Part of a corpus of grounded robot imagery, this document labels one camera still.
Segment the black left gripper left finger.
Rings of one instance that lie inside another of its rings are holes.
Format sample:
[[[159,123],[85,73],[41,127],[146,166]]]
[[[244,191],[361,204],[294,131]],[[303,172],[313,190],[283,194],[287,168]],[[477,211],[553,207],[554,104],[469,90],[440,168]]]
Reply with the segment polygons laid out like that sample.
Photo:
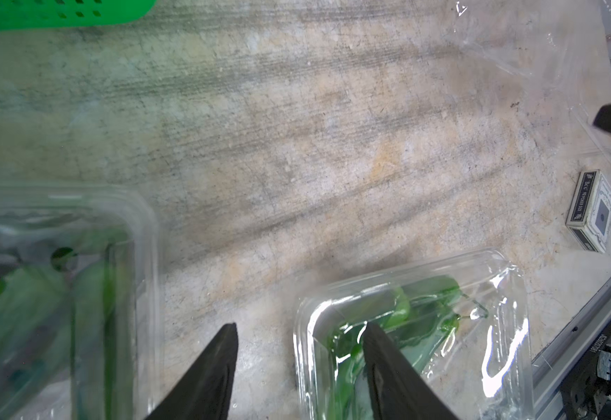
[[[237,325],[223,325],[147,420],[225,420],[238,355]]]

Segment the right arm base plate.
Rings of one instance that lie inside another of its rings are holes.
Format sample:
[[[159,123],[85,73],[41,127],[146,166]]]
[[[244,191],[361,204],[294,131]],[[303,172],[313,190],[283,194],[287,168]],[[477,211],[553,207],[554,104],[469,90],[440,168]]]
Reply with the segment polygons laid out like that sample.
[[[611,404],[611,321],[560,386],[568,419],[605,419]]]

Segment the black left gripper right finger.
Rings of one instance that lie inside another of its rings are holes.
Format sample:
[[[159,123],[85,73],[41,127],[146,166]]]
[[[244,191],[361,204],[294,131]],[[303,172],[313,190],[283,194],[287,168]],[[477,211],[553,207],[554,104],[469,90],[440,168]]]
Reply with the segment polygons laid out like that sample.
[[[375,323],[363,333],[363,355],[375,419],[456,418]]]

